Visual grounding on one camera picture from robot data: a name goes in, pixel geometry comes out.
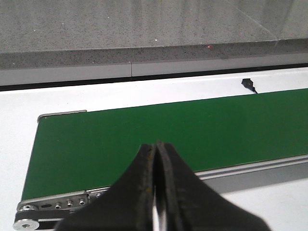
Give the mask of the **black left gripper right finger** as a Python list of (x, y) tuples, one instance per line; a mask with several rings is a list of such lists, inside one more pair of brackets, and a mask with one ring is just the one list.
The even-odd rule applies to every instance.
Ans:
[(161, 231), (268, 231), (260, 217), (220, 196), (187, 166), (171, 143), (157, 143), (155, 195)]

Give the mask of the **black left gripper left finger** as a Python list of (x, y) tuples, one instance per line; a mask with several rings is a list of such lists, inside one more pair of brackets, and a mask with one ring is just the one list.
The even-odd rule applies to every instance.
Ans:
[(63, 219), (57, 231), (153, 230), (154, 156), (143, 144), (121, 177), (95, 201)]

